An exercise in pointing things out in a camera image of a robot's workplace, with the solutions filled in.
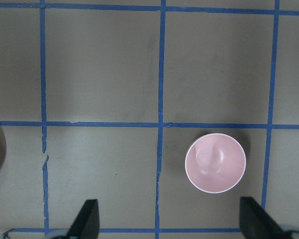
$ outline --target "bowl rim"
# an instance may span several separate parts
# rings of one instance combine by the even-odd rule
[[[243,171],[242,171],[242,173],[241,173],[239,179],[238,179],[238,180],[236,181],[236,183],[234,183],[231,187],[229,187],[229,188],[227,188],[227,189],[225,189],[225,190],[222,190],[222,191],[217,191],[217,192],[207,191],[207,190],[204,190],[204,189],[198,187],[198,186],[197,186],[197,185],[190,179],[189,174],[188,174],[188,171],[187,171],[187,159],[188,159],[188,153],[189,153],[189,151],[193,148],[193,146],[194,146],[199,140],[201,140],[201,139],[204,138],[204,137],[211,136],[211,135],[221,135],[221,136],[225,136],[225,137],[227,137],[227,138],[230,138],[231,140],[233,140],[233,141],[240,147],[241,151],[243,152],[243,156],[244,156],[244,169],[243,169]],[[187,175],[189,181],[192,183],[192,185],[194,185],[197,189],[199,189],[200,191],[203,191],[203,192],[205,192],[205,193],[224,193],[224,192],[226,192],[226,191],[232,189],[232,188],[235,187],[235,186],[240,182],[240,180],[243,178],[243,176],[244,176],[244,174],[245,174],[245,170],[246,170],[246,154],[245,154],[245,151],[244,151],[243,147],[242,147],[241,144],[240,144],[236,139],[234,139],[232,136],[229,136],[229,135],[224,134],[224,133],[209,133],[209,134],[205,134],[205,135],[203,135],[203,136],[197,138],[197,139],[190,145],[190,147],[188,148],[187,153],[186,153],[186,157],[185,157],[185,171],[186,171],[186,175]]]

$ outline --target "bowl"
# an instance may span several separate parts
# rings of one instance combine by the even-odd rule
[[[190,182],[206,193],[223,193],[237,185],[246,169],[240,143],[222,133],[198,138],[188,149],[185,170]]]

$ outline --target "black object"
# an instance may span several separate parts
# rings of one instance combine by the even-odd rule
[[[299,239],[299,231],[284,231],[252,198],[240,198],[239,227],[246,239]]]
[[[68,233],[53,239],[97,239],[99,231],[98,200],[86,200]]]

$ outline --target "partially visible pink bowl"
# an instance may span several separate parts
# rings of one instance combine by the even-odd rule
[[[206,193],[223,193],[242,179],[246,155],[240,143],[222,133],[198,138],[188,149],[185,170],[190,182]]]

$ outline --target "round pink object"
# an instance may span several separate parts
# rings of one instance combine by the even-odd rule
[[[222,133],[198,138],[188,149],[185,170],[190,182],[206,193],[236,186],[246,169],[246,155],[237,140]]]

